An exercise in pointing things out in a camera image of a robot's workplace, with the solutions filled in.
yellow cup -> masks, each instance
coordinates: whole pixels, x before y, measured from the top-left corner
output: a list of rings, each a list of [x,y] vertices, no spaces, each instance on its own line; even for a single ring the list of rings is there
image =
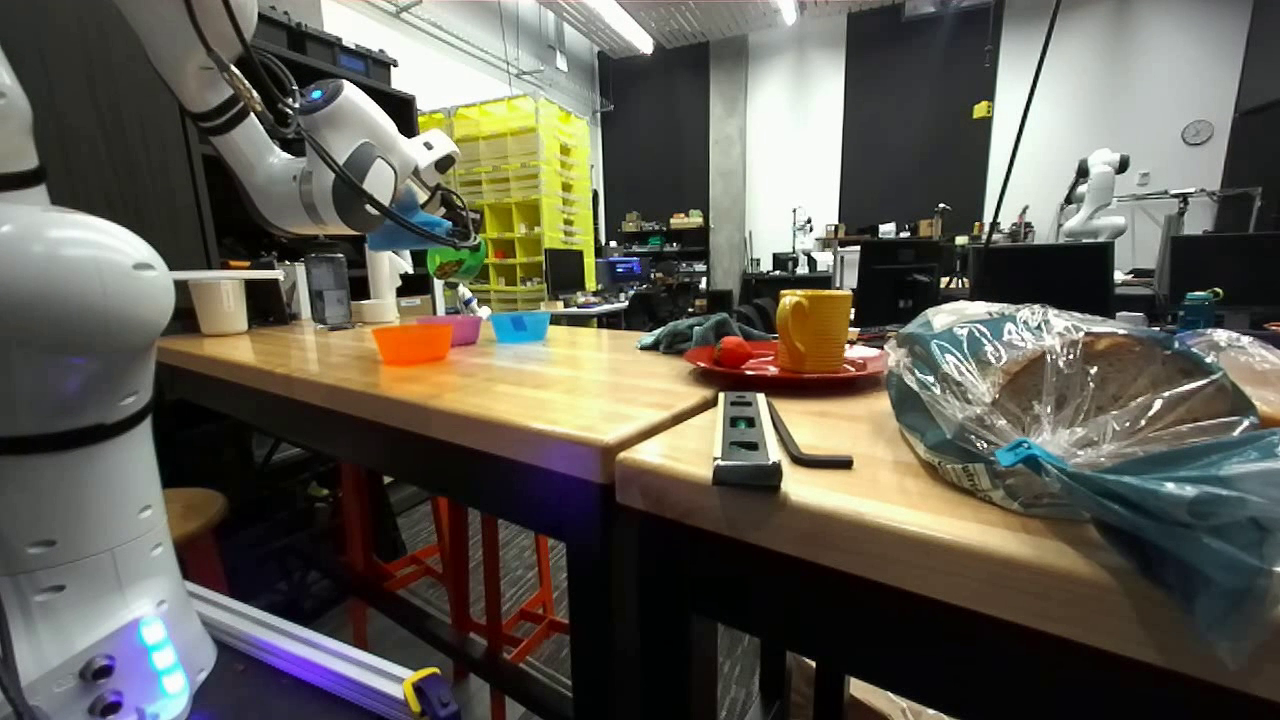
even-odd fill
[[[839,372],[847,308],[847,290],[783,290],[777,304],[777,366],[783,372]]]

ceiling light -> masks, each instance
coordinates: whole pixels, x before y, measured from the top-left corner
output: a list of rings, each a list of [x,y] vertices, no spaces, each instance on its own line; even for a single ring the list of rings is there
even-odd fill
[[[636,52],[652,57],[652,38],[617,0],[584,0],[611,32],[622,32]]]
[[[774,6],[777,6],[777,14],[783,16],[783,24],[795,24],[800,0],[774,0]]]

white container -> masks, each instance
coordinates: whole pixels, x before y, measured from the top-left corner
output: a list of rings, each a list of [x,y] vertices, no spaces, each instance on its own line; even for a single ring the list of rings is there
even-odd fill
[[[269,273],[237,273],[237,268],[205,268],[205,273],[170,273],[173,280],[193,286],[196,323],[205,335],[250,333],[250,299],[244,280],[285,280],[279,268]]]
[[[250,333],[244,280],[193,280],[196,323],[205,335]]]

monitor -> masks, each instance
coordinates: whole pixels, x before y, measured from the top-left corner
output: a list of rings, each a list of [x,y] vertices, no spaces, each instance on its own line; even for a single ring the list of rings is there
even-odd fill
[[[576,248],[546,248],[547,296],[574,296],[587,290],[584,251]]]
[[[907,323],[939,299],[939,240],[863,240],[853,315],[862,329]]]
[[[1220,290],[1226,308],[1280,315],[1280,237],[1169,237],[1169,296]]]
[[[791,276],[800,265],[795,265],[795,251],[774,251],[769,268]]]
[[[970,296],[1113,315],[1117,243],[975,243]]]
[[[643,280],[643,258],[606,258],[606,286],[627,290]]]

bread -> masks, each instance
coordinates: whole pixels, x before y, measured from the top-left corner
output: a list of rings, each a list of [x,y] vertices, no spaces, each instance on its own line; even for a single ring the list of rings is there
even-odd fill
[[[1254,335],[1235,335],[1218,354],[1218,366],[1254,399],[1259,423],[1280,428],[1280,354]]]
[[[1144,335],[1084,335],[1003,367],[997,411],[1020,437],[1098,448],[1206,420],[1250,418],[1231,382]]]

